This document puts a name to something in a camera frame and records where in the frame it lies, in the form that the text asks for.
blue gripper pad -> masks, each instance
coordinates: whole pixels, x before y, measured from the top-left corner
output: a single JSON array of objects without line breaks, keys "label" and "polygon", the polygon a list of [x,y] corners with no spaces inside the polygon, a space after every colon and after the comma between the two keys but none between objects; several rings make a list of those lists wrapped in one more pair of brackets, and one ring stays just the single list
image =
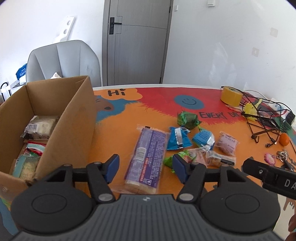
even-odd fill
[{"label": "blue gripper pad", "polygon": [[181,163],[181,161],[179,161],[178,158],[175,157],[175,155],[173,155],[173,170],[177,174],[180,182],[182,184],[185,184],[186,181],[188,180],[189,176],[186,173],[185,165],[183,163]]},{"label": "blue gripper pad", "polygon": [[106,174],[103,175],[105,181],[109,184],[112,182],[119,169],[119,155],[114,154],[108,161],[105,162],[107,165]]}]

gray chair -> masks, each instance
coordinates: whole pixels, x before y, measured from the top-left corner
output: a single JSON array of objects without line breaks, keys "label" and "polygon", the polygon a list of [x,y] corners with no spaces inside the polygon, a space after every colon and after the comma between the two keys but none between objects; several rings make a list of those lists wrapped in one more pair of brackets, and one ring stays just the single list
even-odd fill
[{"label": "gray chair", "polygon": [[26,71],[28,82],[60,77],[88,75],[93,87],[101,86],[99,60],[94,51],[81,40],[51,44],[31,52]]}]

wall switch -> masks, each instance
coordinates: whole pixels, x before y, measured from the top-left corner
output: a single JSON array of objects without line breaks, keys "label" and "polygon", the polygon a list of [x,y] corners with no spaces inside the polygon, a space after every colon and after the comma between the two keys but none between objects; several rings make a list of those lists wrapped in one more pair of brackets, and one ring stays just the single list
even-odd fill
[{"label": "wall switch", "polygon": [[207,0],[207,6],[208,7],[214,7],[215,6],[215,0]]}]

door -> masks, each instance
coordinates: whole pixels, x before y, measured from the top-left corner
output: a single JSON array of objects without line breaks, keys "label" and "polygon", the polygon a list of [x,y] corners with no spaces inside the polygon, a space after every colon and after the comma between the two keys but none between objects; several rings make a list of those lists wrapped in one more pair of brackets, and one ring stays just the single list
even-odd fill
[{"label": "door", "polygon": [[170,0],[111,0],[108,85],[159,84]]}]

door handle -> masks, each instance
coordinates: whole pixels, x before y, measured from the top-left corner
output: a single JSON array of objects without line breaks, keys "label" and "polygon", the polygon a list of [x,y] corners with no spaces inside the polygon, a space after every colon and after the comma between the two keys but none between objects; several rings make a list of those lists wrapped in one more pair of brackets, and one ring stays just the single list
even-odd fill
[{"label": "door handle", "polygon": [[114,32],[114,24],[122,25],[122,23],[115,23],[114,18],[110,18],[109,34],[113,34],[113,32]]}]

